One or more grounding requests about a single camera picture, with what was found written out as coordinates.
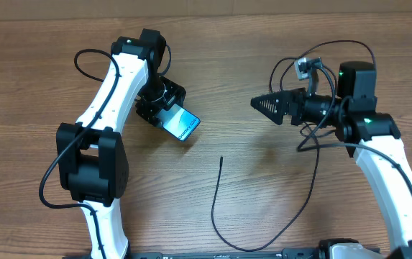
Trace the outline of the blue Galaxy smartphone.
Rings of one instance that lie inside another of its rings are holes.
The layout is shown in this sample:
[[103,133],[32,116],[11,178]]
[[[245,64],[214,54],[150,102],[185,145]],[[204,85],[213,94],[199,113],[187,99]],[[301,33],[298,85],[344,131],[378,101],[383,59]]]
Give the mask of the blue Galaxy smartphone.
[[201,120],[183,107],[174,104],[169,110],[161,109],[157,118],[162,128],[181,142],[186,141]]

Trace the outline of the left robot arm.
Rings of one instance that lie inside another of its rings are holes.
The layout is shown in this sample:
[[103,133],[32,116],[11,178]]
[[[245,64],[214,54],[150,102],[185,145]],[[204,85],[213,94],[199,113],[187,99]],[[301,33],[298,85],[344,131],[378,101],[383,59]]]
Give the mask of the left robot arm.
[[62,123],[56,133],[60,185],[82,209],[91,236],[90,258],[128,258],[129,240],[122,226],[120,198],[128,182],[129,162],[122,140],[132,111],[180,141],[200,120],[184,109],[186,90],[166,78],[159,67],[170,53],[157,30],[138,38],[119,37],[109,52],[109,69],[100,89],[75,123]]

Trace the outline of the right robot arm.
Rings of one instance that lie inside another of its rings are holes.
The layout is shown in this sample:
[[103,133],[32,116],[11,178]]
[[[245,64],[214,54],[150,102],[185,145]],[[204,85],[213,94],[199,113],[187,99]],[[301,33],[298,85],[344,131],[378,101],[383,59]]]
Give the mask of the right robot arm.
[[348,61],[339,66],[332,96],[316,93],[319,59],[295,62],[308,88],[280,90],[251,100],[251,106],[276,124],[286,115],[292,125],[332,126],[336,145],[345,147],[364,173],[388,231],[391,258],[412,258],[412,170],[400,130],[389,114],[376,111],[377,71],[373,63]]

